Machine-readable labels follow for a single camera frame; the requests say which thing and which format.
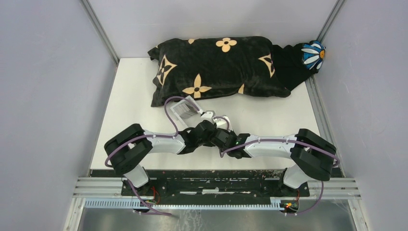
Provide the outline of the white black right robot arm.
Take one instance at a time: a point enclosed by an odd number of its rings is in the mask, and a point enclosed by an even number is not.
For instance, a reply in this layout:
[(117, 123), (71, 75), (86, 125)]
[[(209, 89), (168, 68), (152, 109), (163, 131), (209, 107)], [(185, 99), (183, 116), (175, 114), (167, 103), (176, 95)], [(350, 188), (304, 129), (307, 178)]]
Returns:
[(285, 169), (278, 183), (278, 191), (283, 196), (291, 196), (309, 180), (329, 181), (332, 169), (340, 163), (336, 147), (305, 128), (280, 137), (237, 135), (219, 128), (209, 141), (219, 148), (221, 155), (237, 159), (276, 157), (293, 160), (294, 165)]

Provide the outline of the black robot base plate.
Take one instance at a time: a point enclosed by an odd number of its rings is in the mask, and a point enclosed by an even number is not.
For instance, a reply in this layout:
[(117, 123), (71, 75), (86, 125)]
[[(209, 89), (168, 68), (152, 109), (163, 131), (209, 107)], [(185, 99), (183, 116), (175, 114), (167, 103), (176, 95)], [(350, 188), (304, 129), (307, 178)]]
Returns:
[(139, 196), (159, 205), (267, 205), (271, 197), (309, 197), (308, 184), (292, 189), (273, 170), (148, 170)]

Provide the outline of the white plastic card tray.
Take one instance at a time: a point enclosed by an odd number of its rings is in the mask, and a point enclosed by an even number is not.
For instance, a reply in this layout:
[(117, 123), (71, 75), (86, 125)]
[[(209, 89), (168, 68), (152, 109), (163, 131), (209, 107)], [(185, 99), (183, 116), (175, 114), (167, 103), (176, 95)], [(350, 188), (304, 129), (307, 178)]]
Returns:
[(201, 115), (203, 110), (191, 96), (180, 100), (170, 107), (174, 116), (179, 120), (191, 118), (194, 115)]

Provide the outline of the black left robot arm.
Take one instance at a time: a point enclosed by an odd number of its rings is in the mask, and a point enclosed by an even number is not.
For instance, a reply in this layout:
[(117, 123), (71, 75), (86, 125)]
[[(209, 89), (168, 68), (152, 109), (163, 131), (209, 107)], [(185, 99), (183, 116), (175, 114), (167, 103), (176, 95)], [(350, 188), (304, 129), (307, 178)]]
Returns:
[(124, 176), (137, 194), (144, 196), (151, 191), (150, 178), (140, 165), (151, 153), (190, 154), (200, 146), (210, 145), (217, 126), (204, 120), (193, 128), (186, 128), (177, 135), (154, 133), (144, 130), (140, 124), (132, 124), (104, 145), (108, 155), (105, 165)]

